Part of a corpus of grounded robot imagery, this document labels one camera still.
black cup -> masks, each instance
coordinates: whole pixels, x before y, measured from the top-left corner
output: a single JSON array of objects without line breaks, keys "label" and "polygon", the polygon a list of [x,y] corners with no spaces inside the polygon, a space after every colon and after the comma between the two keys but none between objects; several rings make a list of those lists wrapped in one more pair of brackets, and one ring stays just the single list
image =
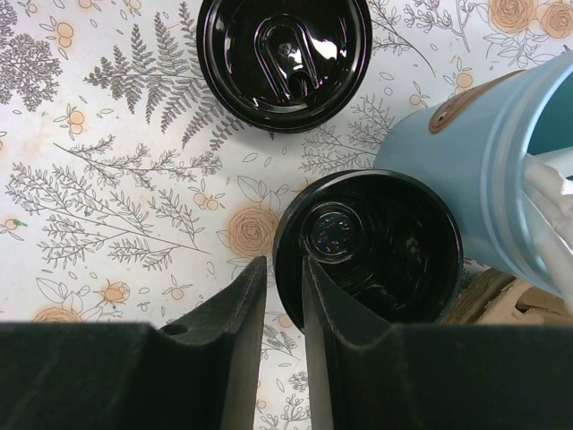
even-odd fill
[{"label": "black cup", "polygon": [[439,319],[458,292],[464,262],[458,226],[440,197],[386,170],[325,176],[286,209],[273,263],[282,303],[301,331],[306,255],[390,323]]},{"label": "black cup", "polygon": [[201,69],[227,109],[273,132],[333,117],[370,60],[366,0],[205,0],[197,24]]}]

light blue tumbler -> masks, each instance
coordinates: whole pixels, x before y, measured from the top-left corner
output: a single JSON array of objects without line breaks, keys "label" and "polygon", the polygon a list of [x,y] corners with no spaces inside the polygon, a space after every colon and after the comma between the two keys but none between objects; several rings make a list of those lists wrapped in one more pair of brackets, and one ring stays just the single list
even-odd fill
[{"label": "light blue tumbler", "polygon": [[524,158],[573,145],[572,74],[568,52],[417,111],[390,131],[375,162],[441,197],[468,258],[554,294],[526,223]]}]

fern leaf print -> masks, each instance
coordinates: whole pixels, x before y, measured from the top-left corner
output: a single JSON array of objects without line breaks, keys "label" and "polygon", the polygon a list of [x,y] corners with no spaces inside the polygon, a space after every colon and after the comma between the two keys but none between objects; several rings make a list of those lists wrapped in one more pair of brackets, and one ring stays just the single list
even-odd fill
[{"label": "fern leaf print", "polygon": [[211,94],[202,77],[196,26],[187,3],[181,3],[178,12],[177,30],[166,26],[161,13],[155,14],[154,47],[134,24],[131,55],[126,56],[114,46],[112,58],[102,57],[84,81],[102,90],[110,89],[113,99],[125,99],[134,115],[138,105],[144,105],[146,122],[158,121],[162,133],[181,116],[190,118],[181,137],[183,149],[193,136],[213,125],[210,147],[216,151],[245,125],[227,113]]},{"label": "fern leaf print", "polygon": [[45,40],[29,34],[15,34],[18,15],[6,0],[0,0],[0,104],[8,105],[20,96],[29,112],[44,101],[54,101],[62,74],[60,61],[52,57]]}]

tan label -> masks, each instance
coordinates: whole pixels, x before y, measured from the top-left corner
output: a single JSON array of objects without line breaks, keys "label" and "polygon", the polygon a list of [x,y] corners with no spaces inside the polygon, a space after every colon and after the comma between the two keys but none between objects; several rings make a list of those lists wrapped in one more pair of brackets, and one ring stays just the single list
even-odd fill
[{"label": "tan label", "polygon": [[484,94],[492,86],[520,72],[523,72],[523,70],[516,70],[515,72],[503,75],[493,81],[489,81],[477,87],[473,87],[472,89],[464,91],[446,101],[438,108],[438,110],[434,112],[432,118],[430,119],[430,133],[438,133],[442,131],[456,118],[456,116],[461,114],[462,111],[467,108],[467,106],[469,106],[472,101]]}]

cup rim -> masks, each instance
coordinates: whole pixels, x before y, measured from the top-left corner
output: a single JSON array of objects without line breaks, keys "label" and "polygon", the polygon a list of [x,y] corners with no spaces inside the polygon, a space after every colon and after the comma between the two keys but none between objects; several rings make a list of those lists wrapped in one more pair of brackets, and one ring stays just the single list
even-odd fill
[{"label": "cup rim", "polygon": [[[461,234],[460,234],[459,229],[458,229],[458,224],[456,223],[456,221],[453,217],[453,214],[449,210],[449,207],[431,188],[429,188],[427,185],[421,183],[420,181],[418,181],[418,180],[416,180],[410,176],[403,175],[401,173],[390,171],[390,170],[370,169],[370,170],[348,170],[348,171],[343,171],[343,172],[337,172],[335,174],[325,176],[325,177],[319,179],[318,181],[308,185],[302,192],[300,192],[295,197],[295,199],[291,202],[291,204],[288,206],[285,213],[283,214],[281,221],[279,222],[277,232],[275,234],[275,240],[273,243],[273,254],[272,254],[273,259],[272,259],[272,262],[273,262],[273,268],[274,268],[274,272],[275,272],[275,276],[276,276],[278,295],[281,299],[283,306],[286,309],[286,313],[289,315],[289,317],[291,318],[293,323],[296,325],[296,327],[298,327],[298,329],[302,332],[304,332],[304,317],[303,317],[303,311],[302,311],[302,294],[300,296],[300,300],[297,303],[295,303],[295,301],[292,298],[292,295],[289,294],[288,290],[290,290],[291,288],[296,288],[296,286],[293,286],[291,283],[288,283],[288,285],[286,285],[285,282],[283,282],[281,280],[280,273],[278,273],[277,261],[278,261],[278,253],[279,253],[280,247],[282,245],[281,241],[283,240],[285,233],[293,226],[293,224],[296,223],[297,212],[300,212],[301,209],[303,209],[304,206],[306,204],[308,204],[308,198],[312,194],[320,194],[322,192],[325,192],[329,188],[331,188],[333,185],[336,185],[342,181],[346,181],[348,179],[352,179],[352,178],[360,177],[360,176],[388,176],[388,177],[391,177],[392,179],[397,179],[399,181],[407,182],[407,184],[410,186],[418,187],[421,192],[424,192],[427,194],[428,202],[432,202],[432,204],[435,205],[434,207],[436,209],[436,213],[442,214],[441,216],[443,217],[443,220],[445,221],[444,226],[449,225],[449,230],[451,232],[451,240],[452,240],[451,249],[456,250],[455,256],[456,256],[457,269],[455,271],[452,271],[453,287],[450,289],[451,294],[447,299],[444,300],[443,307],[441,308],[441,311],[439,312],[439,314],[436,315],[436,318],[434,319],[434,321],[438,321],[440,319],[440,317],[445,312],[448,311],[448,309],[452,305],[453,301],[455,300],[455,297],[457,296],[459,289],[461,288],[462,271],[463,271],[463,267],[464,267],[464,253],[463,253],[463,246],[462,246],[462,241],[461,241]],[[286,267],[287,264],[281,263],[281,266]],[[302,293],[302,279],[300,279],[299,282],[300,283],[298,284],[298,286],[300,286],[301,293]]]}]

